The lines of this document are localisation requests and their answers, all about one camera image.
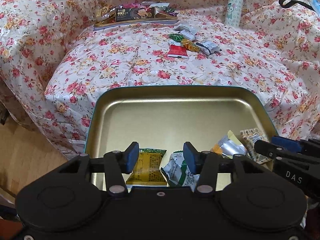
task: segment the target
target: black strap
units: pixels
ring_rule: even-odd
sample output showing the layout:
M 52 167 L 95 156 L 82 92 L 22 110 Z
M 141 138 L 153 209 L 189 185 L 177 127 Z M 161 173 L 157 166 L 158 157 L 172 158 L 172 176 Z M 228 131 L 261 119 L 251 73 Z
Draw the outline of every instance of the black strap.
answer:
M 301 1 L 297 1 L 297 0 L 279 0 L 280 6 L 281 6 L 282 8 L 285 8 L 285 9 L 290 8 L 291 6 L 295 5 L 296 3 L 298 3 L 298 4 L 300 4 L 300 5 L 308 8 L 309 10 L 314 11 L 314 9 L 313 9 L 310 5 L 306 4 L 305 2 L 301 2 Z

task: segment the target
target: wooden floor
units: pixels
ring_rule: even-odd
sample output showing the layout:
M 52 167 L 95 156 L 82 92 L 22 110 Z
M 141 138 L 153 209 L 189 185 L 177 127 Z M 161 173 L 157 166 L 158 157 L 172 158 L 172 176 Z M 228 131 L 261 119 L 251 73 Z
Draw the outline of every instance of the wooden floor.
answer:
M 0 187 L 16 195 L 25 185 L 66 162 L 39 131 L 8 118 L 0 125 Z

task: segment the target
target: gold metal tray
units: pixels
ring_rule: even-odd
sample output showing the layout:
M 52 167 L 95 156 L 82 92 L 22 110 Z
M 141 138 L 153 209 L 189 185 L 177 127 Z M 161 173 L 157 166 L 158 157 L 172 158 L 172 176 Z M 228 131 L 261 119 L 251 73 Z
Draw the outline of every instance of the gold metal tray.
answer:
M 157 13 L 156 17 L 153 19 L 137 19 L 123 22 L 113 22 L 115 20 L 115 16 L 110 17 L 102 22 L 97 22 L 93 25 L 94 31 L 104 30 L 108 28 L 112 28 L 115 26 L 129 25 L 129 24 L 137 24 L 137 23 L 154 23 L 154 24 L 167 24 L 173 25 L 176 24 L 179 20 L 178 17 L 171 16 L 166 13 Z
M 240 87 L 142 86 L 105 92 L 98 99 L 91 120 L 85 153 L 103 157 L 113 150 L 124 151 L 131 142 L 140 148 L 182 150 L 190 141 L 198 151 L 210 150 L 229 130 L 236 136 L 258 127 L 270 139 L 277 135 L 259 99 Z M 218 177 L 218 188 L 229 181 Z M 94 174 L 92 183 L 103 188 L 104 174 Z

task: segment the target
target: water bottle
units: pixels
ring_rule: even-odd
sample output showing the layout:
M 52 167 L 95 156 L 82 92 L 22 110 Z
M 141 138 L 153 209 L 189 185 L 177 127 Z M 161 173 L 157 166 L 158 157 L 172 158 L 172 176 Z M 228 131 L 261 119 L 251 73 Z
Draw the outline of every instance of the water bottle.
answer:
M 243 0 L 228 0 L 225 25 L 239 27 Z

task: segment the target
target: bed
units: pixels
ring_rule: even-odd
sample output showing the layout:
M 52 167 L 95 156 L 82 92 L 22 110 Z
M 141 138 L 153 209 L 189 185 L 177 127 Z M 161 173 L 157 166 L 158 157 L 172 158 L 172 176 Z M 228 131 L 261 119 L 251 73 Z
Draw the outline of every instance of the bed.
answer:
M 67 158 L 83 153 L 99 96 L 121 86 L 241 86 L 257 95 L 281 136 L 317 137 L 315 12 L 298 4 L 284 9 L 278 0 L 244 0 L 240 27 L 233 28 L 223 24 L 228 0 L 157 0 L 175 6 L 199 40 L 221 48 L 213 57 L 188 51 L 183 59 L 168 57 L 173 26 L 93 31 L 97 8 L 139 1 L 0 0 L 0 77 Z

